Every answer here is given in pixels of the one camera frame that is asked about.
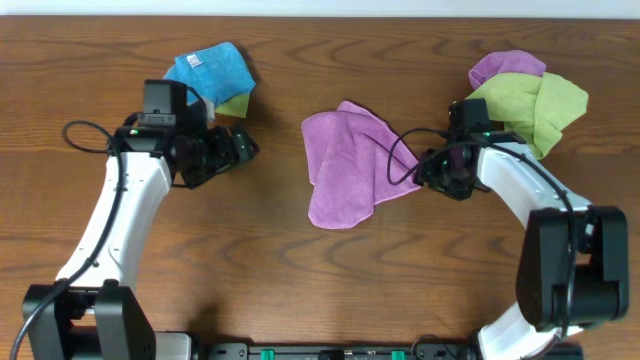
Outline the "purple microfiber cloth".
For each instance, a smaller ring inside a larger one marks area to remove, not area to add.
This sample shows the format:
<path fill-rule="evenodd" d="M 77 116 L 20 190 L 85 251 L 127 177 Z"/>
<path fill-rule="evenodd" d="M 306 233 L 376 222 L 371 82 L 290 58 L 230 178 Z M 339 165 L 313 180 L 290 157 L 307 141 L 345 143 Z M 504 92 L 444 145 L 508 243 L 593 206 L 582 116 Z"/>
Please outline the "purple microfiber cloth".
<path fill-rule="evenodd" d="M 349 229 L 375 206 L 420 187 L 397 180 L 418 163 L 382 119 L 350 101 L 314 114 L 301 125 L 313 192 L 308 217 L 324 229 Z"/>

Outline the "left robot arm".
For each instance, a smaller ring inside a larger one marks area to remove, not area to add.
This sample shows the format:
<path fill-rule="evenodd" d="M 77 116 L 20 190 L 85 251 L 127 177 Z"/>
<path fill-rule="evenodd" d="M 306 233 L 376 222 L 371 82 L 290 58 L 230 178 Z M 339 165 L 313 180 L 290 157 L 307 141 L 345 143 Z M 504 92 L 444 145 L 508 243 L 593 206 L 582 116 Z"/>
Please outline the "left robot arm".
<path fill-rule="evenodd" d="M 252 160 L 241 126 L 132 126 L 107 137 L 106 175 L 89 223 L 51 285 L 32 285 L 10 352 L 37 359 L 195 359 L 195 340 L 152 328 L 134 293 L 158 208 L 174 179 L 194 189 Z"/>

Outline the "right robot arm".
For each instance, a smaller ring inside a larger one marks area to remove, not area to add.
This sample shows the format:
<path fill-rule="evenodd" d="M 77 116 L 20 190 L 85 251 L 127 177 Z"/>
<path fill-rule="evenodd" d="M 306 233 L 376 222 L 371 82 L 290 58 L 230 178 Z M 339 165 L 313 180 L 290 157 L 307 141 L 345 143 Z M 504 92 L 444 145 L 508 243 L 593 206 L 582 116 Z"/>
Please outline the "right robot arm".
<path fill-rule="evenodd" d="M 581 359 L 582 349 L 568 337 L 627 314 L 624 213 L 569 190 L 518 135 L 451 135 L 422 156 L 415 181 L 456 200 L 474 190 L 493 192 L 525 229 L 515 303 L 451 358 Z"/>

